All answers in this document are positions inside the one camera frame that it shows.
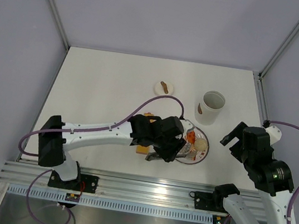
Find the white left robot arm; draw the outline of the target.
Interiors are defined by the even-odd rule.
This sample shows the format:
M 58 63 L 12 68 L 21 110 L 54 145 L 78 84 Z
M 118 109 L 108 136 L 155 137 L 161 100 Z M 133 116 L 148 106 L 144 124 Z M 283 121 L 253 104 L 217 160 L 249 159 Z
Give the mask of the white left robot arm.
M 186 145 L 187 133 L 194 129 L 188 120 L 170 116 L 133 115 L 119 123 L 79 125 L 64 123 L 60 115 L 51 116 L 38 134 L 38 165 L 59 175 L 68 189 L 80 185 L 80 166 L 70 151 L 97 145 L 153 147 L 155 156 L 172 162 Z

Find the white lid with brown handle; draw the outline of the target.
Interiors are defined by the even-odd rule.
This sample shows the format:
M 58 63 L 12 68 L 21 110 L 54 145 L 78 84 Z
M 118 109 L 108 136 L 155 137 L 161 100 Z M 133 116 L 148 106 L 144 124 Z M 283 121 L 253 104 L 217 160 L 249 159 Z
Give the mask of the white lid with brown handle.
M 174 86 L 168 81 L 159 81 L 155 84 L 153 92 L 156 96 L 172 96 L 174 94 Z

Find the metal food tongs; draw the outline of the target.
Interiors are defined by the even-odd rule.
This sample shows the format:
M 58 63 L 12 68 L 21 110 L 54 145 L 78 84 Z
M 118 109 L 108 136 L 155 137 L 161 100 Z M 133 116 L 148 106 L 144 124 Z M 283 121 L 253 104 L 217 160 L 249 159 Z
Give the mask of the metal food tongs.
M 183 141 L 186 144 L 186 141 L 184 139 L 184 137 L 186 136 L 186 134 L 190 131 L 192 131 L 195 127 L 193 127 L 192 129 L 184 129 L 184 133 L 182 134 L 182 138 Z M 149 152 L 146 157 L 145 160 L 152 161 L 152 160 L 162 160 L 165 162 L 172 162 L 172 157 L 176 158 L 176 155 L 180 152 L 180 150 L 183 148 L 183 146 L 185 144 L 182 144 L 182 141 L 180 140 L 180 138 L 176 138 L 175 141 L 169 143 L 168 145 L 166 145 L 164 148 L 158 148 L 158 153 L 156 152 L 156 148 L 154 148 L 153 152 Z

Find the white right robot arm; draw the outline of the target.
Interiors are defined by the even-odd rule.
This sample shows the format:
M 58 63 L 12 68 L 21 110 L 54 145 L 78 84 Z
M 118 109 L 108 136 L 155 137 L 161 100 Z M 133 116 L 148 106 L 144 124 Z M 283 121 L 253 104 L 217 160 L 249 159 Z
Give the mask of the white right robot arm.
M 226 146 L 234 138 L 238 141 L 230 148 L 231 155 L 243 164 L 258 190 L 267 224 L 296 224 L 293 202 L 298 190 L 289 166 L 273 158 L 272 145 L 280 140 L 281 131 L 270 124 L 252 127 L 240 122 L 221 144 Z M 236 224 L 259 224 L 235 185 L 216 186 L 211 200 L 216 210 L 225 210 Z

